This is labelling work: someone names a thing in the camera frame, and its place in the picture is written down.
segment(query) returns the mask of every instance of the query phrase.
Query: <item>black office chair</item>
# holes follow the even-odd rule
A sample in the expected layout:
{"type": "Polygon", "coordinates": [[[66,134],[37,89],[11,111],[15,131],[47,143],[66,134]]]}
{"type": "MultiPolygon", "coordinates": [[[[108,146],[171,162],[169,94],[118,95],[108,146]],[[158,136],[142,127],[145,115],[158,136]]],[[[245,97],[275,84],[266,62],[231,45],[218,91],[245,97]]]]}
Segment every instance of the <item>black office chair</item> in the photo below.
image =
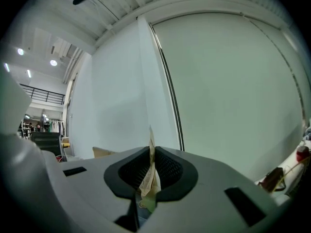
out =
{"type": "Polygon", "coordinates": [[[41,150],[52,152],[55,156],[65,155],[60,140],[60,133],[32,132],[31,141],[36,143],[41,150]]]}

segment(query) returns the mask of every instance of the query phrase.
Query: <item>crumpled paper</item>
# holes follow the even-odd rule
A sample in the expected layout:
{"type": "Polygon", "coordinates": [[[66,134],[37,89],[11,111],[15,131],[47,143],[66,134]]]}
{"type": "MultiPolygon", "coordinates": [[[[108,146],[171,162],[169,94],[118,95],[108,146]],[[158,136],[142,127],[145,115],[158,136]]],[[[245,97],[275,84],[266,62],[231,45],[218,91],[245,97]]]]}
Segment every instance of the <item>crumpled paper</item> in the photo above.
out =
{"type": "Polygon", "coordinates": [[[149,211],[153,211],[156,207],[156,194],[161,191],[160,177],[156,170],[155,164],[155,140],[151,127],[150,130],[150,140],[149,140],[149,149],[150,149],[150,167],[148,172],[143,179],[142,183],[139,186],[141,191],[140,205],[142,207],[147,207],[149,211]]]}

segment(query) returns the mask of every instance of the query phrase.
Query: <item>black rectangular slot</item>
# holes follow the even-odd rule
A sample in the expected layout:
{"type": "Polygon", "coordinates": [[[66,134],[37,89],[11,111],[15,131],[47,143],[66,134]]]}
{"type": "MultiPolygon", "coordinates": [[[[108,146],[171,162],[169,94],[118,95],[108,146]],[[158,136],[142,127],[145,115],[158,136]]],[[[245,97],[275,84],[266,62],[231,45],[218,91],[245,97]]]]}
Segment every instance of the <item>black rectangular slot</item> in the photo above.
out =
{"type": "Polygon", "coordinates": [[[74,174],[77,174],[77,173],[82,173],[86,171],[86,169],[84,167],[76,167],[76,168],[73,168],[73,169],[68,169],[68,170],[64,170],[64,174],[65,176],[70,176],[70,175],[74,175],[74,174]]]}
{"type": "Polygon", "coordinates": [[[238,187],[229,188],[225,190],[225,193],[249,227],[266,216],[238,187]]]}

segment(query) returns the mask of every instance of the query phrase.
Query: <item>white wall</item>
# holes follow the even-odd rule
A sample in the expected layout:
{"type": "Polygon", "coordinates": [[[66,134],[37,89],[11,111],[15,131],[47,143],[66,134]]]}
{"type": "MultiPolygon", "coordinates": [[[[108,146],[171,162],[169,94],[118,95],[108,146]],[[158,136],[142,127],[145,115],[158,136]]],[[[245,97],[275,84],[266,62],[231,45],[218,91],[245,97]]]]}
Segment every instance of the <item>white wall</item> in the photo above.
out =
{"type": "Polygon", "coordinates": [[[197,14],[154,26],[172,77],[185,151],[257,180],[302,137],[298,92],[282,56],[241,16],[197,14]]]}
{"type": "Polygon", "coordinates": [[[75,156],[94,158],[93,146],[99,143],[92,97],[92,59],[89,55],[77,77],[69,112],[69,141],[75,156]]]}
{"type": "Polygon", "coordinates": [[[138,29],[148,123],[155,144],[179,150],[171,96],[156,40],[144,17],[138,18],[138,29]]]}
{"type": "Polygon", "coordinates": [[[149,142],[138,23],[101,46],[81,67],[70,105],[74,154],[92,158],[92,147],[124,151],[149,142]]]}
{"type": "Polygon", "coordinates": [[[67,135],[67,110],[68,110],[68,103],[71,98],[71,93],[74,88],[74,79],[76,79],[78,72],[80,71],[82,65],[85,63],[86,60],[88,60],[91,56],[88,53],[83,53],[82,56],[79,58],[78,62],[76,63],[74,70],[72,71],[70,80],[68,81],[67,89],[66,89],[66,94],[65,94],[65,101],[63,105],[63,115],[62,115],[62,120],[64,121],[64,126],[65,126],[65,136],[67,135]]]}
{"type": "Polygon", "coordinates": [[[149,142],[135,21],[101,46],[92,57],[92,92],[98,147],[124,151],[149,142]]]}
{"type": "Polygon", "coordinates": [[[31,80],[29,86],[52,91],[60,94],[65,94],[67,85],[62,83],[62,80],[30,70],[31,80]]]}

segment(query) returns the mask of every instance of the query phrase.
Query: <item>white roller blind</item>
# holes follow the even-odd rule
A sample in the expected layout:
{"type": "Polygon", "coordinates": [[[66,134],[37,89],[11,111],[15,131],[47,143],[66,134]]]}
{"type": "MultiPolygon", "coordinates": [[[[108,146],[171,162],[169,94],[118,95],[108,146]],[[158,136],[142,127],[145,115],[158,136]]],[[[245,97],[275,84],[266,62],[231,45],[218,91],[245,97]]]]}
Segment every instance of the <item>white roller blind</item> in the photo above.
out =
{"type": "Polygon", "coordinates": [[[288,61],[290,68],[293,70],[293,73],[297,78],[297,82],[301,91],[303,105],[306,113],[306,121],[308,123],[311,117],[311,91],[307,74],[301,64],[298,54],[292,48],[291,44],[284,37],[280,30],[277,30],[276,28],[273,28],[270,25],[267,25],[257,20],[252,20],[252,22],[259,26],[278,46],[278,48],[288,61]]]}
{"type": "Polygon", "coordinates": [[[154,29],[172,77],[186,152],[227,163],[252,180],[288,157],[302,136],[298,92],[258,28],[241,16],[197,14],[154,29]]]}

